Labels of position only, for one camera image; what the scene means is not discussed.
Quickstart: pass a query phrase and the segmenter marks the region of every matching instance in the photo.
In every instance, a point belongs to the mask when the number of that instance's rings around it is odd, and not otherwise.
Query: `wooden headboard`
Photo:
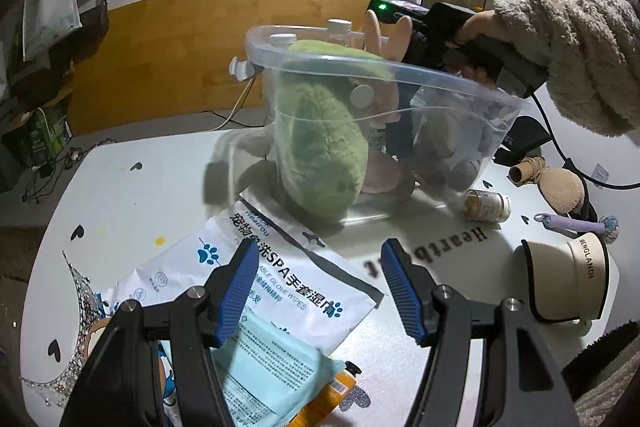
[[[74,134],[152,118],[231,108],[243,85],[228,74],[246,58],[252,26],[362,28],[369,0],[144,0],[110,10],[98,52],[76,65],[68,122]],[[262,105],[254,86],[245,107]]]

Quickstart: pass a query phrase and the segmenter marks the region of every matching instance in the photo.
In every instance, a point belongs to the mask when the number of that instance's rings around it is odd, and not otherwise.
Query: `table top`
[[[112,286],[198,229],[235,201],[246,186],[266,182],[268,143],[263,133],[252,129],[165,136],[108,144],[87,155],[52,216],[33,266],[20,340],[23,378],[53,380],[66,367],[76,345],[78,299],[62,251],[91,279],[94,289]],[[526,262],[522,254],[514,253],[520,241],[561,244],[567,238],[533,221],[537,212],[552,213],[535,185],[514,187],[506,179],[506,168],[494,164],[477,181],[477,188],[484,189],[483,181],[492,186],[489,190],[511,198],[511,217],[500,225],[463,221],[444,208],[412,200],[399,214],[382,221],[315,231],[386,295],[388,286],[378,263],[380,246],[387,238],[397,237],[407,251],[439,245],[439,255],[422,256],[421,261],[414,258],[414,263],[425,264],[436,280],[452,285],[467,298],[492,303],[508,296],[526,299]],[[522,216],[529,218],[528,224]],[[72,239],[78,226],[84,233]],[[456,247],[447,239],[462,232],[472,234],[474,241]],[[604,333],[618,279],[611,259],[604,312],[589,330],[574,324],[540,325],[560,365]],[[60,362],[47,354],[54,339],[60,346]],[[472,342],[459,425],[472,424],[481,348],[481,341]],[[415,346],[404,334],[392,299],[383,299],[333,354],[356,363],[363,374],[358,376],[356,392],[324,425],[404,425],[427,355],[428,349]],[[23,390],[27,410],[36,423],[57,426],[62,409],[46,406],[26,386]],[[384,399],[386,392],[394,399]]]

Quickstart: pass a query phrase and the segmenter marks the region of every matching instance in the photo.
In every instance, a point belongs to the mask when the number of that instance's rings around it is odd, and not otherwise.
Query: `grey fleece jacket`
[[[604,136],[640,127],[638,0],[502,0],[495,3],[526,58],[548,68],[565,118]]]

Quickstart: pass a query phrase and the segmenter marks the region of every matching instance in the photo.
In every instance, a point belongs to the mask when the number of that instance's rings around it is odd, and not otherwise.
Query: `screw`
[[[138,305],[138,301],[136,301],[135,299],[129,299],[127,301],[124,301],[118,309],[124,310],[126,312],[132,312],[133,310],[136,309],[137,305]]]
[[[200,299],[205,293],[204,286],[192,286],[187,290],[187,296],[190,299]]]
[[[453,289],[446,284],[440,286],[440,294],[444,299],[449,299],[453,295]]]
[[[510,312],[516,312],[520,309],[520,301],[513,297],[509,297],[502,301],[502,305]]]

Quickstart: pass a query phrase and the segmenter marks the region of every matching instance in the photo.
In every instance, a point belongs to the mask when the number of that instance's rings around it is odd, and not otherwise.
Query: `person's hand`
[[[456,33],[455,42],[446,42],[446,45],[449,48],[457,48],[461,44],[466,44],[467,42],[472,41],[478,35],[486,35],[487,37],[492,37],[503,42],[511,42],[511,37],[507,32],[507,28],[504,27],[504,24],[495,11],[491,10],[476,13],[469,17],[469,19],[462,25],[462,28],[460,28]],[[486,70],[482,67],[476,68],[471,64],[462,63],[447,66],[447,71],[449,71],[449,73],[460,73],[465,78],[474,80],[479,84],[495,87],[495,82],[489,78],[486,74]]]

